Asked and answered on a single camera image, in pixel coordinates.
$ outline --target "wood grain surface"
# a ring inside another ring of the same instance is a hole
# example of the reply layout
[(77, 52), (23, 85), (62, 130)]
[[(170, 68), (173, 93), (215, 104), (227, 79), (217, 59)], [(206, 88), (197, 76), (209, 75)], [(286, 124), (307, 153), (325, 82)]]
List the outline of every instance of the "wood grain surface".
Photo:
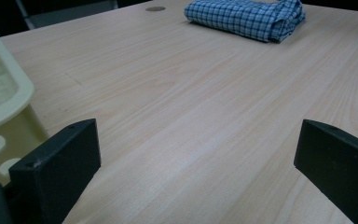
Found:
[(266, 44), (189, 22), (189, 2), (3, 37), (49, 134), (97, 119), (103, 164), (65, 223), (351, 223), (293, 160), (303, 119), (358, 137), (358, 12), (304, 6)]

